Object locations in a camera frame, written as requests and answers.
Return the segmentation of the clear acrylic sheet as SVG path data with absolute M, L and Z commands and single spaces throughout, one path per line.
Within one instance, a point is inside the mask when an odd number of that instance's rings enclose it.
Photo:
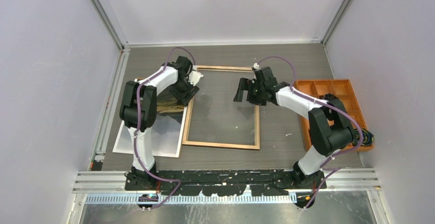
M 199 92 L 193 98 L 188 141 L 253 146 L 255 106 L 234 102 L 240 78 L 252 72 L 202 71 Z

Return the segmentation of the landscape photo print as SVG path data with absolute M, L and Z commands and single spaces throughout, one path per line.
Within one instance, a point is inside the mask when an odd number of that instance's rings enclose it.
M 185 106 L 170 94 L 168 88 L 157 95 L 157 116 L 154 125 L 149 129 L 154 156 L 180 156 L 184 111 Z

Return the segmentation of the wooden picture frame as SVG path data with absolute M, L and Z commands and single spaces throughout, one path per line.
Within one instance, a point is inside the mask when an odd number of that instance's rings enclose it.
M 249 67 L 198 66 L 199 92 L 185 109 L 183 146 L 260 149 L 260 108 L 233 98 L 241 78 L 252 79 Z

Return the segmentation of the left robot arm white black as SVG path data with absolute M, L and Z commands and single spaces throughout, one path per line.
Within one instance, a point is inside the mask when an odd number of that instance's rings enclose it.
M 178 103 L 187 106 L 199 91 L 197 84 L 202 77 L 194 60 L 179 56 L 175 62 L 165 62 L 143 80 L 126 82 L 120 119 L 127 127 L 133 145 L 132 167 L 125 173 L 126 190 L 152 190 L 157 181 L 164 180 L 156 174 L 152 153 L 151 127 L 157 117 L 158 95 L 168 90 Z

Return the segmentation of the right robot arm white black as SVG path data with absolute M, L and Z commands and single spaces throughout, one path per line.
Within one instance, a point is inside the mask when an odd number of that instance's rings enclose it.
M 265 106 L 272 103 L 287 108 L 309 122 L 311 147 L 294 165 L 291 172 L 293 183 L 306 188 L 315 181 L 325 166 L 334 157 L 343 154 L 344 148 L 363 134 L 339 99 L 324 100 L 297 90 L 286 82 L 278 82 L 270 67 L 253 68 L 254 78 L 241 78 L 234 102 L 241 102 L 244 93 L 249 103 Z

